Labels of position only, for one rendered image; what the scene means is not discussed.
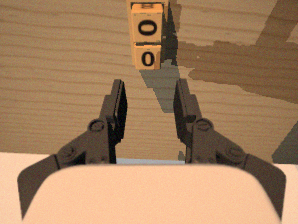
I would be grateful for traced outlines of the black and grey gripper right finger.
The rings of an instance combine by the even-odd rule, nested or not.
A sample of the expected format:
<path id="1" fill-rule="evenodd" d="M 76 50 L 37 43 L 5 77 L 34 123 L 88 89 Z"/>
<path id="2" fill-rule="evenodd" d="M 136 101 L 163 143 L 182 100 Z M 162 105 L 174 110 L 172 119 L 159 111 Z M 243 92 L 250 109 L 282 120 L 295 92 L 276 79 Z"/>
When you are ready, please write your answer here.
<path id="1" fill-rule="evenodd" d="M 186 145 L 185 164 L 222 164 L 251 173 L 261 183 L 282 223 L 287 178 L 277 166 L 244 150 L 214 130 L 202 118 L 195 94 L 186 79 L 176 81 L 173 102 L 177 137 Z"/>

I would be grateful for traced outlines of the orange wooden tray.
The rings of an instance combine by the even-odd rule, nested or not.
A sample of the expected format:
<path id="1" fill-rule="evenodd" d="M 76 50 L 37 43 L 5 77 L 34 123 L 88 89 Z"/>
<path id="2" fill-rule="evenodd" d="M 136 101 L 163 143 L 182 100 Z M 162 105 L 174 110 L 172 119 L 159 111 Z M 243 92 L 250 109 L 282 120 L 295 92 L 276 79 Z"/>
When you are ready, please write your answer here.
<path id="1" fill-rule="evenodd" d="M 162 42 L 161 42 L 162 43 L 161 64 L 164 64 L 165 46 L 166 46 L 166 31 L 167 31 L 168 0 L 126 0 L 128 23 L 129 23 L 129 33 L 130 33 L 130 43 L 131 43 L 132 64 L 135 65 L 135 54 L 134 54 L 134 43 L 135 42 L 133 42 L 131 10 L 132 10 L 133 4 L 139 3 L 139 2 L 161 2 L 162 3 L 164 17 L 163 17 L 163 36 L 162 36 Z"/>

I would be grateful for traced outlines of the orange calendar cube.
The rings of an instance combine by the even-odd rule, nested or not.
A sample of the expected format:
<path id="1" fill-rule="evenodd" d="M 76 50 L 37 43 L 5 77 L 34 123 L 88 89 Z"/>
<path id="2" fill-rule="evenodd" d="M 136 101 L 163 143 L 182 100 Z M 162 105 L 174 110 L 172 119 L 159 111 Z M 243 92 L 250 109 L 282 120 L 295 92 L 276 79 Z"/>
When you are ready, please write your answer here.
<path id="1" fill-rule="evenodd" d="M 161 43 L 134 43 L 136 70 L 161 69 Z"/>
<path id="2" fill-rule="evenodd" d="M 133 42 L 161 43 L 163 15 L 161 2 L 134 3 L 131 10 Z"/>

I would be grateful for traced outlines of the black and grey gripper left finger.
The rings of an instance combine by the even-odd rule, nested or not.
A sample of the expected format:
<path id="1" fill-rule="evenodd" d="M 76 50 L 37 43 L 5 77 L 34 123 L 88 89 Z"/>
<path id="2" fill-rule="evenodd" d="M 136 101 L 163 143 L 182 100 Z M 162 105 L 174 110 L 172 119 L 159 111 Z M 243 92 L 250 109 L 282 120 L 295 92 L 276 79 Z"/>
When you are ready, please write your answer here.
<path id="1" fill-rule="evenodd" d="M 127 115 L 124 81 L 114 79 L 111 94 L 105 95 L 99 118 L 87 131 L 52 154 L 26 168 L 17 177 L 22 221 L 42 183 L 61 169 L 85 164 L 117 164 L 115 145 L 124 138 Z M 85 158 L 86 155 L 86 158 Z"/>

